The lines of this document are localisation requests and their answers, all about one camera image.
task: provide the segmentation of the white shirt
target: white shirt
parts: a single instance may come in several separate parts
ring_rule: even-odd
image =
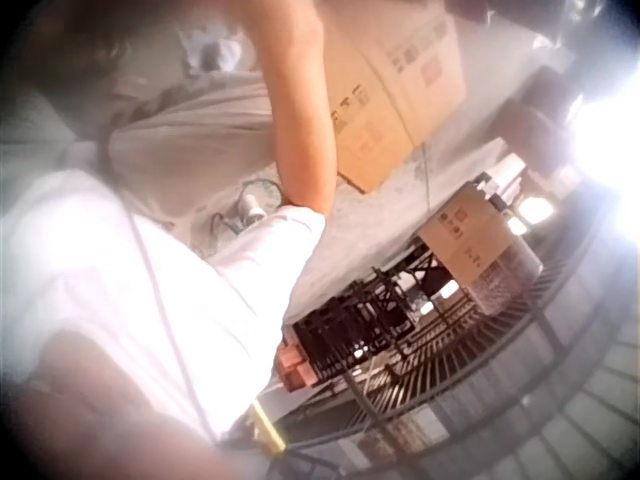
[[[271,376],[289,296],[324,228],[283,207],[209,263],[135,216],[198,398],[220,436]],[[153,408],[204,434],[120,200],[80,171],[36,181],[2,219],[3,374],[23,381],[55,332],[95,341]]]

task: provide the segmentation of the cable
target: cable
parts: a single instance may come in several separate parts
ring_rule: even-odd
[[[211,424],[209,423],[209,419],[202,407],[202,403],[198,398],[198,394],[196,392],[195,386],[191,379],[191,375],[189,375],[189,370],[187,368],[186,362],[184,360],[184,356],[182,355],[182,351],[180,350],[180,346],[175,338],[173,333],[173,329],[171,328],[171,322],[169,322],[169,317],[167,315],[167,310],[165,308],[164,302],[162,301],[162,295],[160,293],[160,286],[158,284],[158,278],[156,277],[155,270],[153,269],[153,265],[151,264],[151,259],[149,257],[149,252],[144,245],[144,241],[142,240],[142,235],[140,234],[140,230],[138,229],[138,225],[135,223],[135,219],[133,218],[133,213],[128,208],[126,201],[122,197],[119,189],[117,187],[117,180],[115,171],[113,170],[113,165],[111,163],[111,157],[107,151],[106,146],[108,145],[109,136],[107,136],[106,140],[103,142],[99,142],[99,154],[101,157],[100,167],[102,169],[102,173],[106,175],[106,178],[111,181],[111,186],[114,187],[114,192],[120,199],[122,207],[127,215],[127,220],[131,227],[131,231],[133,233],[134,239],[138,246],[138,250],[140,251],[140,255],[142,256],[142,261],[144,263],[145,269],[147,270],[147,275],[149,277],[149,281],[151,282],[151,286],[153,288],[153,295],[156,302],[156,308],[162,320],[162,324],[165,329],[165,333],[167,334],[167,338],[169,343],[171,344],[171,349],[173,350],[173,354],[176,357],[176,361],[178,363],[178,367],[180,369],[180,373],[184,380],[185,387],[187,389],[187,394],[189,395],[189,399],[193,404],[193,407],[196,411],[196,415],[200,419],[200,423],[202,428],[204,429],[205,434],[209,437],[211,441],[211,445],[215,445],[216,443],[216,435],[213,432],[213,428],[211,428]]]

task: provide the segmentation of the ceiling light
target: ceiling light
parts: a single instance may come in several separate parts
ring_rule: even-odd
[[[527,226],[518,217],[511,217],[507,221],[507,225],[509,225],[509,230],[514,235],[520,236],[527,233]]]
[[[554,212],[553,205],[542,197],[525,198],[518,207],[518,211],[532,225],[546,220]]]
[[[431,310],[433,310],[433,303],[427,302],[422,307],[420,307],[420,315],[426,315]]]
[[[458,291],[458,288],[460,288],[458,282],[456,282],[455,280],[450,280],[444,287],[442,287],[442,290],[440,290],[440,295],[442,295],[442,298],[447,299],[451,295],[456,293]]]

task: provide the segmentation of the wire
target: wire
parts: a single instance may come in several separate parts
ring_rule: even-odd
[[[271,180],[269,178],[254,178],[252,180],[247,180],[246,182],[244,182],[242,184],[242,188],[240,189],[240,194],[238,195],[238,199],[236,200],[236,206],[240,202],[240,199],[242,199],[242,197],[244,196],[244,193],[247,191],[247,188],[259,183],[270,185],[272,187],[275,187],[276,190],[278,190],[278,193],[280,194],[280,203],[276,208],[280,208],[284,203],[284,193],[282,192],[282,187],[278,182],[276,182],[275,180]]]
[[[101,156],[102,161],[101,167],[103,170],[103,174],[107,175],[107,178],[111,181],[112,187],[117,187],[117,180],[115,171],[113,169],[113,165],[111,163],[111,157],[107,151],[106,146],[108,145],[109,136],[107,136],[104,142],[99,142],[99,154]],[[193,404],[193,407],[196,411],[196,415],[200,419],[200,423],[202,428],[204,429],[205,434],[209,437],[211,441],[211,445],[215,445],[216,443],[216,435],[213,432],[213,428],[211,428],[211,424],[209,423],[209,419],[202,407],[202,403],[198,398],[198,393],[196,392],[195,386],[193,384],[193,380],[191,379],[191,375],[189,374],[189,369],[187,368],[187,364],[184,360],[184,356],[182,355],[182,351],[180,350],[180,346],[175,338],[173,333],[173,329],[171,328],[171,322],[169,322],[169,317],[167,315],[167,310],[162,301],[162,294],[160,292],[160,286],[158,283],[158,278],[155,274],[155,270],[153,265],[151,264],[151,259],[149,257],[149,252],[142,240],[142,235],[140,234],[140,230],[138,229],[138,225],[136,225],[135,219],[133,218],[133,213],[128,208],[127,203],[125,202],[120,190],[118,188],[114,188],[115,193],[117,194],[120,202],[124,208],[124,211],[127,215],[127,220],[131,227],[131,231],[133,233],[134,239],[138,246],[138,250],[140,251],[140,255],[142,256],[142,261],[144,263],[145,269],[147,270],[147,275],[149,277],[149,281],[151,283],[151,287],[153,289],[153,296],[156,303],[156,308],[158,310],[158,314],[160,315],[160,319],[162,320],[162,324],[164,326],[165,333],[167,334],[167,338],[169,339],[169,343],[171,344],[171,349],[173,350],[174,356],[176,358],[176,362],[178,363],[178,367],[180,369],[180,373],[184,380],[185,387],[187,389],[187,394],[189,395],[189,399]]]

